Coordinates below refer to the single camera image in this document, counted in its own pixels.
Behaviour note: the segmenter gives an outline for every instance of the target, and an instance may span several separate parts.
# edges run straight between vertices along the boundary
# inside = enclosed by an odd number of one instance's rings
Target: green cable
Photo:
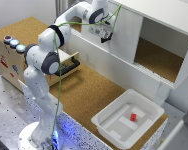
[[[117,18],[118,18],[118,14],[120,12],[120,8],[121,8],[122,5],[120,5],[117,10],[109,17],[107,18],[106,20],[102,21],[102,22],[99,22],[99,23],[95,23],[95,24],[85,24],[85,23],[79,23],[79,22],[66,22],[66,23],[62,23],[60,24],[58,27],[64,25],[64,24],[78,24],[78,25],[99,25],[99,24],[103,24],[105,23],[106,21],[108,21],[109,19],[111,19],[117,12],[117,16],[116,16],[116,19],[115,19],[115,22],[114,22],[114,26],[113,26],[113,30],[112,32],[114,31],[114,28],[115,28],[115,25],[116,25],[116,21],[117,21]],[[58,46],[57,46],[57,42],[56,42],[56,32],[54,31],[54,42],[55,42],[55,45],[56,45],[56,51],[57,51],[57,54],[58,54],[58,58],[60,60],[60,57],[59,57],[59,52],[58,52]],[[52,130],[52,134],[51,134],[51,141],[50,141],[50,148],[49,150],[51,150],[51,146],[52,146],[52,138],[53,138],[53,133],[54,133],[54,128],[55,128],[55,124],[56,124],[56,120],[57,120],[57,113],[58,113],[58,109],[59,109],[59,103],[60,103],[60,97],[61,97],[61,71],[62,71],[62,68],[61,68],[61,62],[60,62],[60,67],[59,67],[59,70],[60,70],[60,80],[59,80],[59,96],[58,96],[58,104],[57,104],[57,109],[56,109],[56,115],[55,115],[55,119],[54,119],[54,125],[53,125],[53,130]]]

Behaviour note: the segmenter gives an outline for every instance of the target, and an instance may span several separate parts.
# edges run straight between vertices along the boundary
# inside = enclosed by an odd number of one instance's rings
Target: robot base
[[[31,136],[32,132],[34,131],[34,129],[37,127],[39,122],[34,122],[32,124],[29,124],[28,126],[26,126],[19,135],[18,138],[18,150],[43,150],[43,148],[37,149],[35,147],[33,147],[30,143],[29,143],[29,137]],[[61,140],[59,140],[59,144],[63,145],[64,139],[62,138]]]

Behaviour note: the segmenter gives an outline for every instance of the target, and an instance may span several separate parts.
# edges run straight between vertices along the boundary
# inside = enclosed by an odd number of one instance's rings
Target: brown box
[[[28,46],[32,43],[38,44],[38,35],[46,28],[47,25],[33,17],[30,17],[0,29],[0,73],[21,91],[22,88],[18,79],[25,82],[23,72],[27,66],[24,62],[24,55],[17,53],[15,49],[11,49],[9,45],[5,45],[3,42],[4,36],[11,35],[13,38],[18,39],[21,44]],[[71,62],[71,57],[73,56],[76,60],[79,60],[79,53],[75,53],[64,60],[62,65],[72,65],[73,63]],[[73,69],[62,76],[62,78],[68,76],[76,70],[77,68]],[[59,81],[59,77],[56,75],[46,75],[46,80],[49,86],[51,86]]]

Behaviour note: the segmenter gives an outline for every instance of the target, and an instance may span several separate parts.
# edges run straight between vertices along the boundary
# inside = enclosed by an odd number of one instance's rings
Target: white plastic tub
[[[135,122],[131,114],[137,114]],[[127,90],[92,118],[99,133],[120,149],[130,149],[164,113],[134,90]]]

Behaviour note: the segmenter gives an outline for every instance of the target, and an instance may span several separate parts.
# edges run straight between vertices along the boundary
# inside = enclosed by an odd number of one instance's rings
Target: robotic arm
[[[62,46],[69,41],[71,37],[70,25],[60,24],[68,22],[74,16],[77,16],[89,24],[95,24],[107,19],[111,14],[108,12],[108,0],[93,0],[90,5],[86,2],[79,2],[69,8],[56,19],[54,25],[51,25],[38,38],[39,45],[31,44],[27,46],[24,56],[28,68],[24,72],[26,85],[30,89],[34,100],[43,110],[39,118],[39,124],[32,132],[30,143],[35,149],[44,149],[42,143],[51,137],[53,129],[54,116],[56,114],[56,105],[49,96],[49,86],[44,74],[54,74],[60,65],[56,46],[54,41],[54,32],[56,32],[57,46]],[[115,17],[106,22],[113,27]],[[58,108],[58,115],[63,109],[62,104]]]

